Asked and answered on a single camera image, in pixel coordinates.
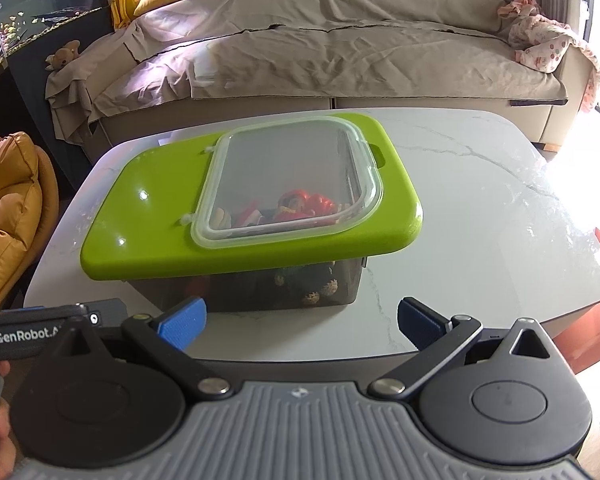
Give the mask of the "left hand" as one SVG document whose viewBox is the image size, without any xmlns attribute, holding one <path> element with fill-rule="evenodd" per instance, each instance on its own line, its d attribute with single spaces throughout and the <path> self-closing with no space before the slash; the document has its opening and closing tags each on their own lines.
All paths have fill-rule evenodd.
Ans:
<svg viewBox="0 0 600 480">
<path fill-rule="evenodd" d="M 17 448 L 10 437 L 9 404 L 0 399 L 0 480 L 7 479 L 14 470 Z"/>
</svg>

